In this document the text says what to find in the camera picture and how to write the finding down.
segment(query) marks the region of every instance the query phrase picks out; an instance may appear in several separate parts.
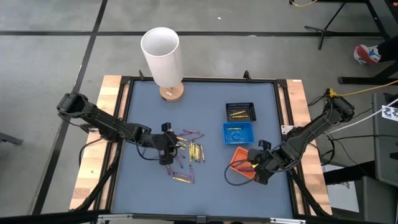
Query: orange tray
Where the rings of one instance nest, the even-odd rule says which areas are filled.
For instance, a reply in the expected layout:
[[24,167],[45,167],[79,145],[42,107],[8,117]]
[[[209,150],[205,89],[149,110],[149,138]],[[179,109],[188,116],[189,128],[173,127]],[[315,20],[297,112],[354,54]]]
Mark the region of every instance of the orange tray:
[[[247,159],[248,158],[248,151],[242,147],[237,147],[234,156],[232,157],[231,163],[234,161],[242,160],[242,159]],[[233,166],[230,166],[232,170],[235,170],[236,172],[246,176],[249,179],[254,178],[254,174],[256,174],[254,171],[239,171],[239,169],[242,168],[251,168],[251,163],[250,162],[243,162],[242,164],[234,164]]]

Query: gray floor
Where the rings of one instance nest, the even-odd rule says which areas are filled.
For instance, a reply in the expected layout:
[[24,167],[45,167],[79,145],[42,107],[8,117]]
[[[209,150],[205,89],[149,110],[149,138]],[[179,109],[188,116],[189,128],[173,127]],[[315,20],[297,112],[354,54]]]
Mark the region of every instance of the gray floor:
[[[373,0],[388,33],[398,26],[383,2]],[[0,30],[92,30],[100,0],[0,0]],[[304,25],[323,27],[337,3],[305,8],[281,0],[109,0],[100,30],[147,30],[167,26],[175,30],[305,32]],[[365,5],[348,4],[330,29],[375,32]],[[150,75],[140,50],[140,37],[97,37],[81,92],[95,102],[103,75]],[[307,101],[326,88],[338,93],[368,86],[339,85],[337,77],[370,77],[386,64],[360,66],[353,59],[358,44],[376,45],[381,39],[329,38],[322,51],[317,38],[298,37],[181,37],[185,75],[302,79]],[[88,37],[0,36],[0,131],[24,139],[21,146],[0,144],[0,216],[29,212],[37,183],[60,123],[55,107],[72,89]],[[397,91],[397,87],[381,91]],[[371,106],[371,93],[347,98],[357,111]],[[314,118],[321,105],[310,108]],[[335,137],[371,134],[371,122]],[[70,127],[44,212],[67,211],[78,172],[78,150],[86,134]],[[356,162],[373,159],[373,140],[344,140]],[[319,138],[321,151],[330,146]],[[340,146],[335,161],[351,165]]]

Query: wooden base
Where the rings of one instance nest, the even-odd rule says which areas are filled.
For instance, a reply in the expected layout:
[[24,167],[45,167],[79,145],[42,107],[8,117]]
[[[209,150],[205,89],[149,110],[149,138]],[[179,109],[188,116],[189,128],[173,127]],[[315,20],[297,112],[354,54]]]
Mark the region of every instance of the wooden base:
[[184,95],[184,85],[180,83],[175,87],[160,87],[159,91],[165,101],[174,102],[180,100]]

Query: white cable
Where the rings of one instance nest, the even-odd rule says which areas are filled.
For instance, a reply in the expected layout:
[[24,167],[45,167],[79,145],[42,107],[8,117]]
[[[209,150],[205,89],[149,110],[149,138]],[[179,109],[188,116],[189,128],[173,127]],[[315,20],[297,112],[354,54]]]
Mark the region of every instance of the white cable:
[[[397,101],[398,101],[398,98],[397,98],[396,100],[394,100],[393,102],[391,102],[390,104],[388,104],[387,106],[391,106],[391,105],[393,105],[393,104],[394,104],[395,102],[397,102]],[[360,122],[362,122],[362,121],[364,121],[364,120],[366,120],[366,119],[369,119],[369,118],[373,117],[374,115],[380,113],[382,110],[383,110],[383,108],[381,108],[381,109],[378,110],[377,112],[375,112],[375,113],[373,113],[373,114],[371,114],[371,115],[365,117],[364,119],[362,119],[362,120],[360,120],[360,121],[357,121],[357,122],[355,122],[355,123],[353,123],[353,124],[349,124],[349,125],[344,126],[344,127],[342,127],[342,128],[339,128],[339,129],[336,129],[336,130],[334,130],[334,131],[331,131],[331,132],[329,132],[329,133],[326,134],[326,135],[329,135],[329,134],[331,134],[331,133],[335,133],[335,132],[337,132],[337,131],[341,131],[341,130],[343,130],[343,129],[349,128],[349,127],[351,127],[351,126],[354,126],[355,124],[359,124]]]

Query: blue tray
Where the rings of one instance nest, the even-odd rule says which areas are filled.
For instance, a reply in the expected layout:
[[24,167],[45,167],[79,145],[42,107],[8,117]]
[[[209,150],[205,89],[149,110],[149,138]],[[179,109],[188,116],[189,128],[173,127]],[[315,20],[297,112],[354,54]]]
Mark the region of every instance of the blue tray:
[[225,142],[225,144],[254,143],[252,122],[226,122],[226,123],[224,123],[224,142]]

